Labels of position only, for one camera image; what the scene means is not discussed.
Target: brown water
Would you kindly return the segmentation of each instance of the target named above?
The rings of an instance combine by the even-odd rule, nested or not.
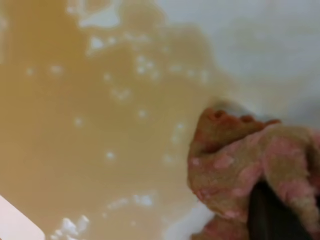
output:
[[[90,239],[158,239],[161,218],[195,202],[185,181],[188,144],[229,78],[199,29],[156,29],[165,18],[157,7],[131,7],[121,7],[121,25],[86,30],[121,41],[87,57],[88,33],[66,14],[65,1],[8,3],[0,191],[46,234],[63,218],[86,215]],[[135,203],[134,195],[150,194],[151,206]],[[108,208],[121,198],[123,206]]]

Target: dark handle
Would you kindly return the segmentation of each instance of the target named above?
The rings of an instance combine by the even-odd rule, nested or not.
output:
[[[250,240],[312,240],[298,217],[265,182],[252,191],[248,229]]]

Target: washcloth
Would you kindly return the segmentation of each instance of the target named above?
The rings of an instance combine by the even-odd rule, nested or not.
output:
[[[249,240],[250,194],[265,181],[320,240],[320,131],[206,109],[188,154],[188,186],[216,213],[192,240]]]

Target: towel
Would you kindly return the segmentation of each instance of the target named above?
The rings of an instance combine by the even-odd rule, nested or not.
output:
[[[216,213],[192,240],[249,240],[250,194],[261,181],[320,240],[320,131],[208,108],[187,162],[189,188]]]

